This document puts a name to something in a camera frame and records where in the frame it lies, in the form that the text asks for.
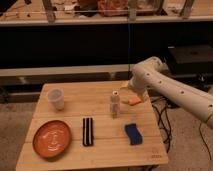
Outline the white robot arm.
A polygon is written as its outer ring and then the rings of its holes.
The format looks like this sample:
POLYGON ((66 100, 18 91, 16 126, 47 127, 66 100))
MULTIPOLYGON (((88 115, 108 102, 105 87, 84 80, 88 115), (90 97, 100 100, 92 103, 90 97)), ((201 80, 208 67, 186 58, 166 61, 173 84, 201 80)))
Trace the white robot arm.
POLYGON ((213 129, 213 95, 161 74, 162 69, 158 57, 135 64, 128 88, 143 99, 147 87, 151 87, 213 129))

